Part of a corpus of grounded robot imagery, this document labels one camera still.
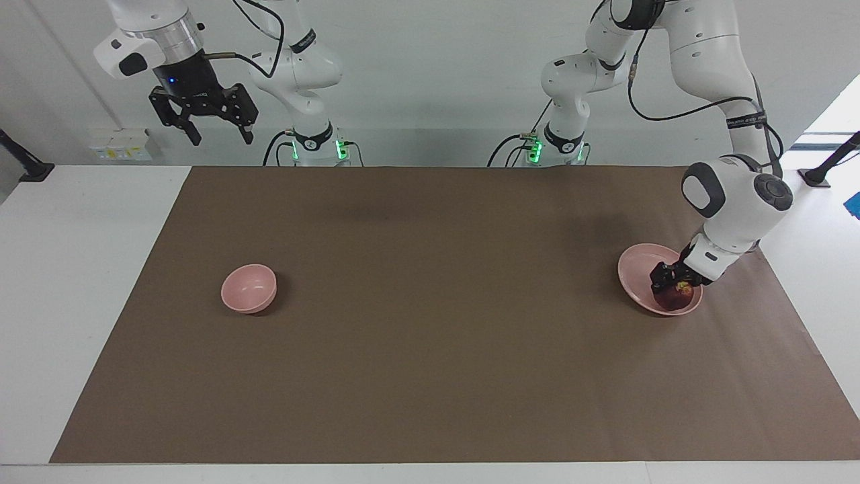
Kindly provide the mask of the pink bowl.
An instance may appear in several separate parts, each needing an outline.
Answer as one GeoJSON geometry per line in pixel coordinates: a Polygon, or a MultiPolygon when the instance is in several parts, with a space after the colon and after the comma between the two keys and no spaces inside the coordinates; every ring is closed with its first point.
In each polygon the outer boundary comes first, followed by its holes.
{"type": "Polygon", "coordinates": [[[276,273],[262,264],[241,266],[224,279],[219,294],[228,309],[240,315],[255,315],[276,298],[276,273]]]}

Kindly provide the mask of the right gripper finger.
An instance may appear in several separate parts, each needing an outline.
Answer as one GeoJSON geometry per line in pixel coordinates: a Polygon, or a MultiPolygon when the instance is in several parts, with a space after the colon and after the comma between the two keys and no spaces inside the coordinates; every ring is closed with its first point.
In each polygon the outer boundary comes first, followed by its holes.
{"type": "Polygon", "coordinates": [[[202,136],[194,123],[190,120],[191,114],[185,110],[177,113],[171,104],[170,97],[163,87],[154,87],[148,95],[151,105],[159,117],[160,122],[169,128],[180,129],[195,147],[200,145],[202,136]]]}
{"type": "Polygon", "coordinates": [[[225,89],[225,120],[233,123],[240,132],[246,145],[254,141],[253,126],[259,110],[242,83],[225,89]]]}

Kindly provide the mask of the pink plate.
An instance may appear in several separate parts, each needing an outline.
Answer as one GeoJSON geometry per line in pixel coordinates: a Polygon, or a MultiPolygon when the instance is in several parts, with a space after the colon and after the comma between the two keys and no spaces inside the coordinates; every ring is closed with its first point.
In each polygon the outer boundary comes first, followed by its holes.
{"type": "Polygon", "coordinates": [[[630,246],[619,257],[618,278],[627,295],[640,307],[655,315],[674,317],[688,315],[696,310],[703,300],[703,287],[692,288],[692,297],[686,307],[667,311],[658,305],[651,289],[649,275],[661,261],[674,263],[679,252],[658,244],[636,244],[630,246]]]}

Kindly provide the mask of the dark red apple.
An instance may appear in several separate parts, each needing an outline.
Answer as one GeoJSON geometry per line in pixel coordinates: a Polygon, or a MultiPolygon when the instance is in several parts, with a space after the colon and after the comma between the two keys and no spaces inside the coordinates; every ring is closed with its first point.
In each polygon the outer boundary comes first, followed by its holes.
{"type": "Polygon", "coordinates": [[[682,294],[682,281],[673,288],[667,288],[661,292],[654,293],[654,299],[659,307],[665,311],[679,311],[691,305],[693,294],[682,294]]]}

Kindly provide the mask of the white wall outlet box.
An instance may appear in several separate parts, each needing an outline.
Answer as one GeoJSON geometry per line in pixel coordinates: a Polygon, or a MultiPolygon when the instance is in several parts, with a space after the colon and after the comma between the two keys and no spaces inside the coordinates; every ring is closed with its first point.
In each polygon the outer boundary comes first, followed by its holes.
{"type": "Polygon", "coordinates": [[[90,129],[88,147],[101,162],[153,162],[150,137],[145,128],[90,129]]]}

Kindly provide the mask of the brown table mat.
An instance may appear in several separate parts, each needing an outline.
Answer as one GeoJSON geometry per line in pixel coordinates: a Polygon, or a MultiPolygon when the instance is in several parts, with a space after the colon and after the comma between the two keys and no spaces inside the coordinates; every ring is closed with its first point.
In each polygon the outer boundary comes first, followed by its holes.
{"type": "Polygon", "coordinates": [[[621,288],[700,226],[680,167],[196,167],[53,463],[860,460],[768,260],[690,315],[621,288]],[[221,301],[236,268],[273,303],[221,301]]]}

